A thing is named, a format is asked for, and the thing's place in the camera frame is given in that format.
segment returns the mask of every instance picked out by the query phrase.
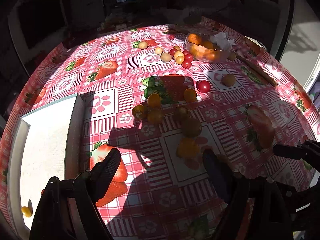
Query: red tomato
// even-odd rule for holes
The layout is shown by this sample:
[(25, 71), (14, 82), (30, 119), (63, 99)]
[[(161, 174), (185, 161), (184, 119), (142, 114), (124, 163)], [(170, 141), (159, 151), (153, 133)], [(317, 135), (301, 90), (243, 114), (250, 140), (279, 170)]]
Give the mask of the red tomato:
[(175, 54), (177, 51), (178, 51), (177, 49), (170, 49), (169, 54), (170, 54), (171, 56), (174, 56), (174, 54)]
[(184, 60), (181, 65), (183, 68), (188, 69), (188, 68), (191, 68), (192, 63), (189, 60)]
[(187, 60), (187, 61), (193, 61), (193, 56), (191, 54), (187, 54), (184, 56), (184, 60)]
[(196, 88), (201, 93), (208, 93), (210, 91), (211, 85), (207, 80), (201, 80), (197, 82)]

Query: checkered pattern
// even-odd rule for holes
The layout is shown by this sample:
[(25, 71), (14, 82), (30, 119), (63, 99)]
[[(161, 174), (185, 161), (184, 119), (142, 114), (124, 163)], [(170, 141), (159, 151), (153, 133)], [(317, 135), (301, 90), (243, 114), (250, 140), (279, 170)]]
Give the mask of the checkered pattern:
[[(252, 57), (241, 34), (204, 17), (191, 29), (203, 28), (208, 34), (225, 32), (228, 39), (235, 40), (234, 50), (277, 80), (277, 88), (255, 83), (243, 67), (250, 69), (237, 59), (218, 64), (193, 61), (191, 68), (184, 69), (174, 60), (160, 61), (154, 53), (155, 46), (146, 50), (133, 47), (135, 41), (142, 40), (156, 40), (165, 52), (176, 45), (182, 47), (183, 34), (176, 34), (175, 40), (169, 40), (165, 34), (171, 27), (151, 26), (136, 32), (115, 33), (73, 49), (58, 45), (32, 74), (13, 107), (0, 143), (1, 172), (8, 166), (19, 117), (58, 98), (79, 93), (86, 105), (80, 171), (89, 169), (87, 152), (98, 141), (117, 146), (128, 171), (125, 182), (128, 192), (98, 208), (112, 236), (183, 238), (187, 236), (185, 225), (201, 214), (207, 214), (210, 227), (215, 227), (225, 204), (215, 194), (201, 163), (194, 171), (176, 157), (181, 130), (173, 119), (172, 105), (162, 106), (164, 120), (156, 126), (147, 121), (137, 124), (131, 113), (134, 105), (145, 101), (143, 78), (179, 74), (185, 76), (184, 85), (192, 88), (199, 80), (211, 83), (208, 93), (197, 91), (196, 102), (179, 102), (202, 124), (203, 132), (197, 139), (202, 150), (209, 147), (216, 154), (227, 156), (234, 171), (249, 178), (273, 176), (297, 190), (305, 189), (313, 171), (306, 170), (300, 161), (272, 155), (271, 148), (257, 151), (247, 140), (251, 124), (245, 115), (245, 105), (250, 104), (259, 107), (272, 122), (276, 131), (274, 144), (296, 145), (305, 136), (320, 139), (320, 118), (315, 106), (312, 104), (304, 112), (296, 106), (300, 96), (294, 93), (294, 77), (263, 50)], [(111, 38), (119, 41), (106, 45)], [(65, 71), (70, 62), (82, 57), (86, 57), (82, 65)], [(117, 72), (89, 82), (88, 76), (106, 60), (118, 63)], [(228, 73), (236, 77), (236, 84), (231, 88), (221, 84), (221, 78)], [(28, 105), (26, 93), (42, 88), (46, 88), (42, 100)], [(2, 173), (0, 176), (0, 209), (12, 224), (5, 176)]]

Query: tablecloth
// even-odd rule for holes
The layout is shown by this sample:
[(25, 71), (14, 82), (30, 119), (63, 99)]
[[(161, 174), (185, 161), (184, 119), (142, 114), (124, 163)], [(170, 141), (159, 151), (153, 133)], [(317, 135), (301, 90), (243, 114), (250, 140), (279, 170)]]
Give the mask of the tablecloth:
[[(92, 152), (108, 142), (114, 132), (114, 143), (128, 172), (122, 182), (125, 193), (98, 208), (111, 235), (127, 239), (188, 238), (188, 225), (201, 215), (207, 217), (210, 232), (214, 230), (226, 204), (208, 181), (201, 158), (190, 164), (175, 155), (181, 129), (172, 118), (173, 104), (162, 105), (165, 116), (160, 125), (146, 121), (140, 127), (134, 125), (131, 111), (145, 101), (142, 79), (150, 76), (180, 75), (184, 79), (177, 87), (194, 86), (199, 80), (211, 83), (208, 93), (197, 91), (196, 105), (179, 102), (202, 124), (197, 139), (202, 150), (210, 147), (215, 154), (226, 156), (234, 171), (248, 178), (272, 176), (298, 191), (308, 187), (314, 170), (303, 161), (274, 156), (272, 148), (261, 149), (246, 115), (250, 105), (263, 111), (275, 129), (273, 144), (319, 140), (319, 114), (305, 91), (284, 66), (265, 50), (257, 51), (240, 33), (205, 17), (199, 26), (210, 33), (225, 33), (235, 42), (233, 50), (260, 66), (278, 86), (261, 84), (238, 59), (217, 64), (193, 61), (189, 69), (174, 60), (162, 62), (155, 54), (156, 47), (169, 52), (185, 43), (185, 35), (174, 31), (174, 25), (114, 33), (72, 49), (59, 44), (20, 93), (0, 143), (0, 209), (10, 224), (6, 170), (17, 121), (32, 109), (79, 93), (86, 104), (79, 171), (90, 168)], [(175, 33), (174, 40), (169, 39), (170, 33)], [(145, 40), (147, 49), (135, 46)], [(117, 62), (116, 72), (98, 79), (99, 66), (110, 60)], [(236, 77), (230, 88), (221, 84), (226, 74)], [(38, 146), (44, 147), (41, 140)]]

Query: bowl of oranges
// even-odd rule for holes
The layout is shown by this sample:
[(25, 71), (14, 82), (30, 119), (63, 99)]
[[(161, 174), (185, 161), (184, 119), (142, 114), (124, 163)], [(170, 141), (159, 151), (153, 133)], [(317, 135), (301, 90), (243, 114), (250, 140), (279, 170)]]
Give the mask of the bowl of oranges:
[(222, 49), (210, 41), (210, 36), (195, 33), (186, 36), (186, 47), (196, 60), (208, 63), (225, 61), (231, 52), (231, 46)]

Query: wooden stick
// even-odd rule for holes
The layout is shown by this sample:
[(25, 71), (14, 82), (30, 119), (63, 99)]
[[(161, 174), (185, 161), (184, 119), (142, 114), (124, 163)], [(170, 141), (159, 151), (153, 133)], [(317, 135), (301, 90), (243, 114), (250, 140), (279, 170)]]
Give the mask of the wooden stick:
[(259, 68), (255, 64), (251, 63), (250, 61), (246, 60), (245, 58), (241, 57), (239, 54), (237, 54), (237, 53), (235, 53), (235, 54), (236, 54), (237, 59), (241, 60), (248, 67), (250, 67), (254, 71), (256, 71), (260, 76), (262, 76), (266, 81), (268, 81), (268, 83), (270, 83), (274, 87), (277, 87), (278, 83), (272, 77), (270, 77), (267, 73), (265, 73), (261, 68)]

